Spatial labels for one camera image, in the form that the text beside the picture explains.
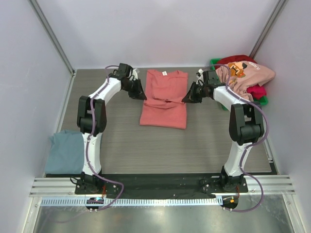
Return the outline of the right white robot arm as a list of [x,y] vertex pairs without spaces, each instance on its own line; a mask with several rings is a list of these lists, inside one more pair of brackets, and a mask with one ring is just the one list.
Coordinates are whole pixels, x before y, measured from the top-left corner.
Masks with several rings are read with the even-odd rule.
[[219,81],[214,70],[200,69],[196,75],[198,80],[191,84],[182,101],[201,103],[203,98],[211,98],[230,111],[228,131],[232,145],[220,177],[214,183],[216,190],[235,192],[243,183],[249,152],[264,134],[261,106],[232,94],[229,86]]

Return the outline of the salmon pink t-shirt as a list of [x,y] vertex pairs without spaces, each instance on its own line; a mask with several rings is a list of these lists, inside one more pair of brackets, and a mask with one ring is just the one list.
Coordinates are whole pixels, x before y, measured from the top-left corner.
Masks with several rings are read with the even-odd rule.
[[182,101],[187,93],[188,73],[147,70],[141,126],[186,129],[187,108]]

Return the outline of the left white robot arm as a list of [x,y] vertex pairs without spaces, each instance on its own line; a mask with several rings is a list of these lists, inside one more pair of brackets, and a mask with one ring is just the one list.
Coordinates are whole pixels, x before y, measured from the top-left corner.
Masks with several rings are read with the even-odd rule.
[[92,94],[81,96],[78,102],[77,126],[84,143],[84,165],[80,179],[76,182],[76,194],[98,194],[112,184],[113,192],[121,194],[124,184],[101,176],[101,141],[107,125],[106,105],[120,91],[126,91],[134,100],[146,100],[139,70],[124,63],[110,65],[104,83]]

